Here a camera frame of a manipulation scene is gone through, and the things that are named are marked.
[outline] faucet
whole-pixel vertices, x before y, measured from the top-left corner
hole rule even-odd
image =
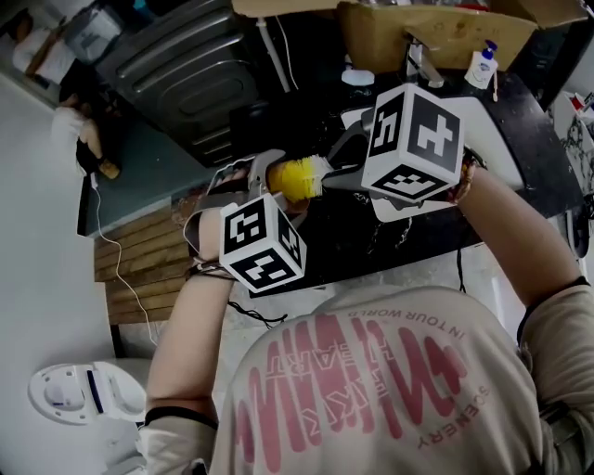
[[[417,83],[418,76],[420,75],[423,79],[428,81],[429,87],[437,89],[444,85],[444,78],[437,72],[437,69],[431,64],[424,53],[424,48],[428,49],[439,49],[439,46],[430,47],[431,44],[425,37],[424,41],[421,41],[424,35],[413,27],[405,28],[407,33],[408,43],[407,51],[405,54],[405,65],[407,68],[407,83]]]

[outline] sink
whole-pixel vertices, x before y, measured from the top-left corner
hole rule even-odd
[[[524,188],[520,170],[518,170],[505,140],[481,101],[476,97],[453,97],[442,100],[449,110],[464,119],[464,142],[483,157],[489,171],[514,190]],[[364,110],[351,110],[343,114],[344,126],[348,128],[360,118]],[[384,223],[427,212],[436,212],[452,206],[442,201],[426,200],[420,208],[404,208],[399,211],[387,199],[373,199],[372,202],[378,219]]]

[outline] cardboard box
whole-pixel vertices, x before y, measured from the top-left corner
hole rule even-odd
[[[233,0],[248,17],[338,8],[346,49],[354,65],[375,73],[398,71],[407,47],[405,29],[413,29],[431,47],[436,68],[466,70],[484,40],[498,45],[499,70],[506,71],[537,29],[584,20],[577,0],[491,0],[491,11],[453,6],[363,6],[355,0]]]

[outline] white floor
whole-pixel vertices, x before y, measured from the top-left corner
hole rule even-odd
[[[524,307],[513,292],[510,282],[503,276],[493,254],[485,245],[467,248],[462,252],[462,265],[468,293],[489,308],[515,339],[516,330],[523,318]],[[238,302],[244,309],[255,308],[267,318],[284,314],[293,318],[311,313],[320,303],[338,293],[358,287],[385,284],[401,289],[421,286],[445,286],[458,289],[456,253],[451,252],[396,269],[330,284],[323,288],[297,290],[255,300],[249,298],[248,291],[244,287],[236,284],[231,300]],[[153,331],[160,333],[164,325],[166,325],[164,322],[153,324]],[[221,408],[226,387],[244,354],[266,331],[263,323],[227,307],[213,394],[217,408]],[[122,325],[121,334],[127,356],[150,358],[154,353],[155,347],[149,340],[146,325]]]

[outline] white cable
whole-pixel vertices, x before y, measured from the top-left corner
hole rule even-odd
[[[152,330],[150,329],[150,322],[149,322],[149,314],[147,313],[147,310],[145,309],[145,307],[142,306],[142,303],[140,303],[140,298],[138,297],[138,294],[136,293],[136,291],[134,289],[132,289],[132,287],[130,287],[130,284],[128,284],[125,280],[123,280],[122,276],[120,276],[120,262],[122,260],[122,245],[117,242],[117,241],[112,241],[111,239],[108,239],[107,237],[105,237],[103,235],[103,232],[101,231],[101,222],[99,221],[99,208],[101,207],[101,195],[99,195],[99,190],[95,187],[92,186],[92,188],[95,190],[95,192],[97,193],[97,229],[99,231],[99,235],[103,238],[103,240],[110,242],[111,244],[115,244],[118,249],[118,264],[115,266],[115,275],[125,284],[125,286],[127,288],[129,288],[132,293],[135,295],[136,297],[136,301],[138,302],[138,306],[142,309],[142,311],[145,313],[145,319],[147,320],[147,328],[148,328],[148,337],[150,338],[150,340],[152,341],[152,343],[157,346],[158,343],[157,341],[155,341],[155,339],[152,336]]]
[[[280,27],[280,32],[282,33],[282,37],[285,39],[285,50],[287,51],[287,64],[289,65],[289,76],[291,77],[291,80],[293,81],[293,85],[295,86],[295,89],[297,89],[299,91],[299,86],[297,85],[297,83],[295,82],[295,78],[293,77],[293,69],[291,67],[291,55],[289,54],[289,41],[287,40],[287,35],[285,34],[285,29],[282,27],[282,24],[280,23],[280,19],[278,19],[278,17],[275,17],[277,19],[278,22],[278,26]]]

